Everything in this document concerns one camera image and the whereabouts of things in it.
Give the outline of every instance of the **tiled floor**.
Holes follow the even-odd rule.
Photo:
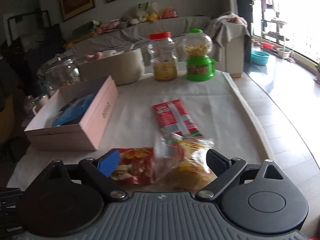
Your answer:
[[[298,64],[281,60],[275,56],[269,58],[266,66],[247,64],[245,72],[279,106],[301,135],[320,166],[320,147],[318,143],[320,85],[313,81],[314,75]],[[258,111],[272,112],[273,108]]]
[[[273,148],[275,161],[298,186],[309,203],[301,229],[307,237],[320,237],[320,169],[308,147],[279,107],[247,74],[234,79],[259,118]]]

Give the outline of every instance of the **gray ribbed plate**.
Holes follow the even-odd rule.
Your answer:
[[[21,240],[45,240],[25,232]],[[211,203],[194,200],[188,192],[138,192],[112,203],[89,228],[59,240],[307,240],[298,231],[258,236],[240,231],[224,220]]]

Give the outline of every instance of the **wall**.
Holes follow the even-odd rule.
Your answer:
[[[207,15],[218,16],[224,12],[221,0],[94,0],[95,8],[85,11],[63,22],[58,0],[40,0],[41,9],[49,10],[51,22],[60,23],[62,34],[68,38],[72,30],[90,20],[108,23],[110,20],[120,18],[136,4],[157,2],[159,7],[173,7],[179,16]]]

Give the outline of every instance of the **snack wrapper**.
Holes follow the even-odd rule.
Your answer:
[[[206,162],[207,151],[214,145],[213,140],[179,135],[172,138],[174,143],[168,147],[174,147],[175,151],[167,160],[170,171],[164,180],[174,187],[195,193],[217,177]]]
[[[117,184],[149,185],[155,181],[153,148],[117,149],[120,163],[110,178]]]
[[[180,100],[154,105],[161,133],[203,137]]]

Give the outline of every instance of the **open box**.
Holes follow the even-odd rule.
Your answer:
[[[96,93],[77,124],[47,127],[49,120],[74,98]],[[97,150],[118,96],[111,76],[60,88],[24,130],[33,147],[42,151]]]

